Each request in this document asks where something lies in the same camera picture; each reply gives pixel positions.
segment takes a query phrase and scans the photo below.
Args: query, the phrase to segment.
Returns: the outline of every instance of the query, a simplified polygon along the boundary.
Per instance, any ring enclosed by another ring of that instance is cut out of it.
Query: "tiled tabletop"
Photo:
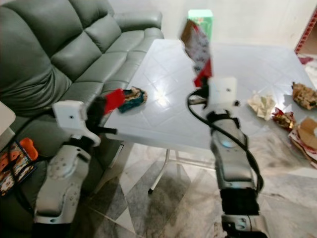
[[[313,87],[295,53],[273,46],[212,45],[214,74],[238,80],[237,99],[241,106],[233,112],[249,136],[272,130],[282,137],[287,132],[272,120],[257,118],[246,104],[252,92],[271,94],[276,106],[293,111],[297,121],[316,112],[300,108],[292,100],[292,82]],[[155,40],[135,73],[130,86],[148,94],[147,102],[129,112],[114,111],[106,122],[117,128],[111,139],[132,141],[173,150],[210,153],[209,129],[186,109],[186,96],[195,88],[193,63],[178,40]]]

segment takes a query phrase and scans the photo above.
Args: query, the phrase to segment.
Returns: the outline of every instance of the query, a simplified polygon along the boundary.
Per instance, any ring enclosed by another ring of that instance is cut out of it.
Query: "orange toy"
[[[39,156],[38,151],[35,149],[33,141],[30,138],[23,138],[20,141],[20,145],[26,151],[31,160],[36,160]]]

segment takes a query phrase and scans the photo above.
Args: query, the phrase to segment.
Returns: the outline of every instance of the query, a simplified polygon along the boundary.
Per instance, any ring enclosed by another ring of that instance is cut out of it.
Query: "leather sofa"
[[[17,0],[0,7],[0,101],[27,118],[61,100],[88,108],[98,96],[126,88],[154,39],[163,38],[159,12],[114,13],[106,0]],[[69,134],[42,116],[19,138],[29,137],[41,156],[53,156]],[[102,136],[84,192],[92,192],[120,142]],[[21,184],[32,206],[46,162]],[[30,237],[32,217],[13,194],[0,199],[1,237]]]

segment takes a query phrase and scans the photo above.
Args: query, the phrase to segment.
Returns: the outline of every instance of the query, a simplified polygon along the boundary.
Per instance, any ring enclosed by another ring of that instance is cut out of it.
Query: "marble floor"
[[[250,139],[265,180],[258,198],[273,238],[317,237],[317,171],[273,133]],[[127,143],[97,193],[79,207],[77,238],[222,238],[215,173],[170,163],[152,195],[148,189],[165,150]],[[213,161],[171,151],[172,158]]]
[[[314,60],[311,62],[308,62],[306,65],[304,65],[304,69],[309,76],[311,82],[317,89],[317,55],[312,54],[298,54],[299,57],[312,57]]]

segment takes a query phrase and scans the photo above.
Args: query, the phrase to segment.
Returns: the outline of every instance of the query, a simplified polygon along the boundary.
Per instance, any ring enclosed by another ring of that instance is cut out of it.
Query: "metal table leg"
[[[155,187],[157,186],[160,178],[162,177],[162,175],[164,174],[164,169],[165,169],[165,166],[167,165],[167,162],[169,160],[169,153],[170,153],[170,149],[167,149],[166,150],[166,155],[165,155],[165,161],[164,161],[164,165],[163,167],[161,168],[155,182],[153,183],[153,185],[151,186],[151,188],[149,189],[148,191],[148,194],[152,194],[153,190],[155,189]]]

